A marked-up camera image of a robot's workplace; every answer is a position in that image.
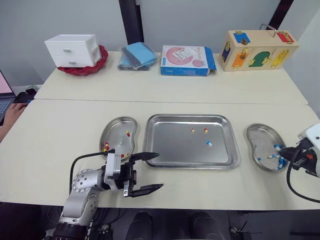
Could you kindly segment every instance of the green shape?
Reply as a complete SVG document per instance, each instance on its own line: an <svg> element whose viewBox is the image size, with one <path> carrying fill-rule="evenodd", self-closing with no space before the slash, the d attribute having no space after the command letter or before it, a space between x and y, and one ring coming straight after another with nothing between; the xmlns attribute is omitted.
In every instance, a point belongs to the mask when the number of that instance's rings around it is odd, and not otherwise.
<svg viewBox="0 0 320 240"><path fill-rule="evenodd" d="M262 63L265 58L268 58L270 56L270 52L268 51L262 51L259 52L257 55L255 55L254 62L249 65L249 67L262 67L264 64Z"/></svg>

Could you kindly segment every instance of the white drawer box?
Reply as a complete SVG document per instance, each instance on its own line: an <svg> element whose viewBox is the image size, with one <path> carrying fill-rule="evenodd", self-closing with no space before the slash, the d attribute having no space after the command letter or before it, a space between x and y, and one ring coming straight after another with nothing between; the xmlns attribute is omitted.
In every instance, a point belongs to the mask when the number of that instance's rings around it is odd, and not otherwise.
<svg viewBox="0 0 320 240"><path fill-rule="evenodd" d="M57 67L93 67L101 58L94 34L60 34L44 43Z"/></svg>

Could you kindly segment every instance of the person's arm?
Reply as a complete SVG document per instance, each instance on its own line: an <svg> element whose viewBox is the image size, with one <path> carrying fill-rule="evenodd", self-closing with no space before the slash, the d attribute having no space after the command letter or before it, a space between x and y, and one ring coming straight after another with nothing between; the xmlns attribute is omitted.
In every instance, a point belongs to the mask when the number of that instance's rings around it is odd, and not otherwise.
<svg viewBox="0 0 320 240"><path fill-rule="evenodd" d="M23 113L23 111L26 109L26 106L27 104L25 103L13 103L7 109L4 116L3 126L0 127L0 143L5 138L20 115Z"/></svg>

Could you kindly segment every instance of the stainless steel tray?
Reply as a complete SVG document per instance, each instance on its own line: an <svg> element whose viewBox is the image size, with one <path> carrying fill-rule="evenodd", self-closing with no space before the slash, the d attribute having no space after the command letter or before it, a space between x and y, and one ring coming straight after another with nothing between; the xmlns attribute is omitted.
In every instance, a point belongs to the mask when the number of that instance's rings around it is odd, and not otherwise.
<svg viewBox="0 0 320 240"><path fill-rule="evenodd" d="M122 159L128 158L134 151L134 137L138 124L136 120L129 116L121 116L110 121L104 128L99 142L99 150L102 152L105 143L109 144L109 149L115 149L115 153L122 155Z"/></svg>
<svg viewBox="0 0 320 240"><path fill-rule="evenodd" d="M255 123L247 128L246 137L251 145L253 161L260 168L276 173L281 172L288 167L288 162L284 161L283 167L278 169L279 158L268 158L268 156L279 155L274 147L276 144L283 148L286 147L285 142L279 133L273 128L261 123Z"/></svg>
<svg viewBox="0 0 320 240"><path fill-rule="evenodd" d="M232 126L221 115L153 115L143 149L160 154L146 161L154 168L233 169L241 161Z"/></svg>

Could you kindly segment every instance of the blue box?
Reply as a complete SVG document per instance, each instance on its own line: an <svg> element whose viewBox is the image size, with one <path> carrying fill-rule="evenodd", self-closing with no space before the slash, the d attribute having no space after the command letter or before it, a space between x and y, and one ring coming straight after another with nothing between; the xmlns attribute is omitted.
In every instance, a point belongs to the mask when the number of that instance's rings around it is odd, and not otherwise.
<svg viewBox="0 0 320 240"><path fill-rule="evenodd" d="M162 46L161 75L207 76L217 70L212 50L205 46Z"/></svg>

